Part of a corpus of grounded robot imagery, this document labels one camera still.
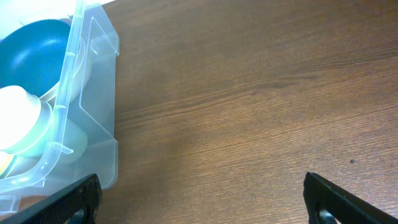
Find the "cream plastic cup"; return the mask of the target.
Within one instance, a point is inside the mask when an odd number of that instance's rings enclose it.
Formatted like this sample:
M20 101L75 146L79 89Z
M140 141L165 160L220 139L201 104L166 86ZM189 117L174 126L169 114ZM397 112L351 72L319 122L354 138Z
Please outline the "cream plastic cup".
M17 144L34 127L41 101L21 86L1 88L1 150Z

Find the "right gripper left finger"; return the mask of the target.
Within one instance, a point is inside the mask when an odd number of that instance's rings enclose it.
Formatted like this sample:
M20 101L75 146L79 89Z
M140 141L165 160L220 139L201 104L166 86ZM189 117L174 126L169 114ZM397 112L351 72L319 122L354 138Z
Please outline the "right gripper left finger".
M1 224L95 224L101 199L99 178L96 174L90 174L5 218Z

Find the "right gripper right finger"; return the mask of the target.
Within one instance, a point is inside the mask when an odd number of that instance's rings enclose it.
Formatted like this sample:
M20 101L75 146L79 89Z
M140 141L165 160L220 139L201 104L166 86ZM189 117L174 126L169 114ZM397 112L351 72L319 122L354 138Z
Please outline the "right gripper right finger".
M306 173L303 186L309 224L397 223L397 218L316 173Z

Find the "blue large bowl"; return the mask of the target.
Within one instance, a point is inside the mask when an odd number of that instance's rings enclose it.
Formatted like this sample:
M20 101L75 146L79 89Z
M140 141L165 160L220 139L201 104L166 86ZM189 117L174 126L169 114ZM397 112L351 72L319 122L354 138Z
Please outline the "blue large bowl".
M1 42L1 87L21 86L42 96L60 80L70 25L55 19L30 23Z

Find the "yellow small bowl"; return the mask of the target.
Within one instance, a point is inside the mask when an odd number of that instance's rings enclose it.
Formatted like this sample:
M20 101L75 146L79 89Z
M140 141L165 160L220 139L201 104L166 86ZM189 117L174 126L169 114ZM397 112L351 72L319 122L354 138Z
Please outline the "yellow small bowl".
M0 154L0 175L4 175L14 160L14 155L6 152Z

